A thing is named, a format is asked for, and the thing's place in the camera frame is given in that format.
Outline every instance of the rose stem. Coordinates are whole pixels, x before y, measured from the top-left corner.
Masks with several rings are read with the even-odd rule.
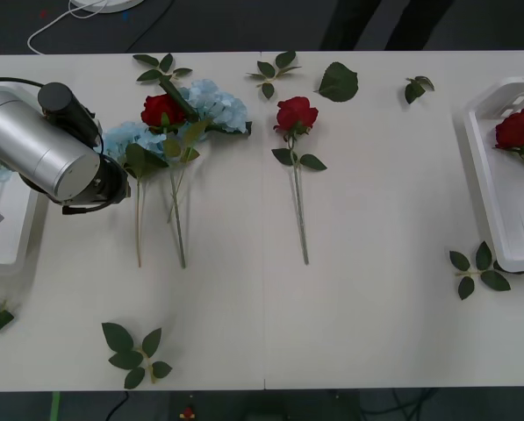
[[[140,203],[140,178],[137,179],[137,201],[135,205],[135,245],[137,246],[137,260],[139,261],[139,268],[140,268],[139,203]]]
[[[298,186],[298,173],[297,173],[297,162],[295,161],[295,154],[293,152],[293,146],[289,146],[291,152],[291,162],[293,163],[293,174],[295,175],[295,190],[297,191],[297,211],[298,211],[298,224],[300,226],[300,244],[303,247],[303,258],[305,264],[308,265],[308,249],[306,247],[306,233],[305,233],[305,218],[303,216],[303,205],[300,201],[300,188]]]
[[[185,269],[185,254],[183,252],[182,227],[180,226],[180,211],[177,207],[177,191],[176,180],[174,180],[174,172],[170,169],[170,183],[172,184],[172,199],[174,200],[174,210],[176,212],[176,227],[177,237],[180,243],[180,257],[182,259],[182,268]]]

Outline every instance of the silver cylinder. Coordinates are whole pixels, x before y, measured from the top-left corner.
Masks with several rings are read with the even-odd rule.
[[[0,104],[0,161],[58,201],[90,184],[99,156],[17,97]]]

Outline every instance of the white cable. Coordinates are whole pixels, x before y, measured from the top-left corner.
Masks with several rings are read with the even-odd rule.
[[[98,10],[98,11],[95,11],[94,13],[88,15],[88,16],[78,16],[76,15],[75,13],[73,13],[74,11],[81,11],[82,9],[85,9],[87,7],[90,7],[90,6],[94,6],[98,3],[103,3],[105,2],[105,4]],[[80,7],[77,7],[76,9],[70,9],[70,4],[72,3],[72,0],[68,0],[68,11],[64,12],[62,15],[60,15],[57,19],[55,19],[53,22],[51,22],[50,24],[48,25],[45,25],[43,26],[41,29],[39,29],[38,31],[34,32],[30,38],[27,39],[27,46],[30,50],[32,50],[34,53],[38,54],[38,55],[44,55],[42,52],[40,51],[37,51],[35,48],[32,47],[32,40],[38,36],[40,33],[42,33],[43,31],[49,29],[51,26],[53,26],[54,24],[56,24],[57,22],[59,22],[61,19],[63,19],[65,16],[67,15],[72,15],[74,16],[75,18],[79,18],[79,19],[87,19],[87,18],[91,18],[92,16],[96,16],[100,11],[102,11],[104,9],[105,6],[107,6],[107,4],[110,2],[110,0],[98,0],[96,1],[95,3],[92,3],[92,4],[85,4],[84,6],[80,6]]]

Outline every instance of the robotic arm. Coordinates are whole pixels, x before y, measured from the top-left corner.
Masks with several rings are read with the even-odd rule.
[[[29,187],[62,205],[64,215],[99,211],[130,196],[126,172],[103,155],[99,122],[67,86],[0,82],[40,87],[38,111],[14,89],[0,86],[0,161]],[[95,152],[100,145],[102,152]],[[95,206],[71,207],[89,204]]]

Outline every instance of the artificial flower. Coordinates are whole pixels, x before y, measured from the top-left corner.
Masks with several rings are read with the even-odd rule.
[[[165,135],[150,132],[146,124],[131,121],[110,129],[102,137],[104,153],[116,161],[125,155],[125,150],[132,143],[137,143],[151,152],[159,152],[158,145],[166,140]]]
[[[210,118],[226,132],[246,133],[246,105],[227,92],[219,90],[209,79],[194,81],[191,88],[180,88],[183,99],[197,110],[201,119]]]
[[[274,130],[289,132],[291,135],[307,133],[312,129],[318,110],[311,108],[311,103],[304,96],[295,96],[287,101],[277,103],[277,123]]]
[[[147,125],[160,127],[162,114],[168,116],[171,125],[180,125],[185,121],[182,108],[170,95],[147,96],[145,110],[140,114],[142,121]]]
[[[524,146],[524,109],[496,125],[496,140],[499,149]]]

